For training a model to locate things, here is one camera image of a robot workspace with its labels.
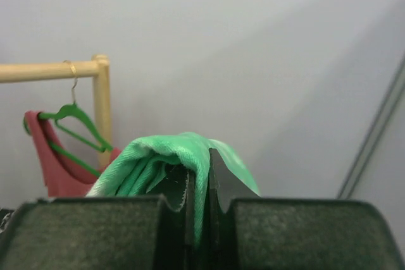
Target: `clothing rack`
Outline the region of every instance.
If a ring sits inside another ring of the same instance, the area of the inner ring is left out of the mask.
[[[0,64],[0,83],[32,82],[74,77],[93,78],[94,117],[97,130],[111,142],[111,108],[109,100],[109,60],[96,54],[91,61],[74,61],[76,74],[66,63]],[[110,152],[99,153],[100,166],[109,163]]]

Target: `towel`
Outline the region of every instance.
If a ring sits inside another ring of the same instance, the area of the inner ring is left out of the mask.
[[[203,230],[209,148],[217,149],[228,169],[253,192],[259,194],[254,178],[229,145],[187,132],[133,140],[101,174],[87,196],[122,197],[146,194],[166,176],[167,164],[181,164],[182,166],[175,168],[187,168],[196,174],[194,240],[198,247]]]

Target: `patterned fabric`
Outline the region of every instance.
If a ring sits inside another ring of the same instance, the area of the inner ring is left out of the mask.
[[[196,173],[194,227],[198,247],[203,230],[209,148],[217,149],[229,170],[258,194],[254,178],[231,147],[195,133],[182,133],[135,139],[106,168],[87,196],[135,196],[148,193],[165,178],[166,165],[182,164],[179,168],[185,167]]]
[[[14,210],[0,208],[0,237],[1,233],[6,229],[13,212]]]

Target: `clothes hanger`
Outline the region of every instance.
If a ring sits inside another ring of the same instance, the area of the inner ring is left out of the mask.
[[[75,95],[75,87],[78,82],[78,77],[76,73],[76,67],[68,60],[65,60],[64,63],[68,63],[70,65],[70,68],[72,69],[73,76],[75,77],[75,82],[72,87],[72,104],[65,104],[64,106],[61,107],[61,109],[57,113],[39,113],[38,118],[42,120],[54,120],[54,124],[57,128],[60,130],[66,132],[67,134],[71,135],[72,137],[78,139],[79,141],[85,143],[86,145],[92,147],[93,149],[99,151],[99,152],[105,152],[109,151],[111,152],[113,150],[113,146],[107,142],[103,137],[100,135],[98,132],[96,126],[93,124],[92,120],[88,117],[88,115],[77,106],[76,102],[76,95]],[[59,120],[62,120],[63,118],[66,117],[74,117],[81,121],[88,131],[93,135],[93,137],[99,142],[99,145],[96,145],[92,143],[91,141],[87,140],[86,138],[80,136],[79,134],[67,129],[65,126],[61,125],[59,123]],[[31,135],[30,130],[27,126],[27,122],[25,121],[25,118],[23,120],[23,126],[25,131]],[[89,166],[87,163],[83,162],[81,159],[75,157],[73,154],[70,154],[60,146],[56,145],[55,143],[49,141],[48,142],[49,146],[55,150],[56,152],[66,156],[67,158],[71,159],[75,163],[81,165],[84,169],[87,171],[91,172],[93,175],[100,176],[100,172],[96,171],[93,169],[91,166]]]

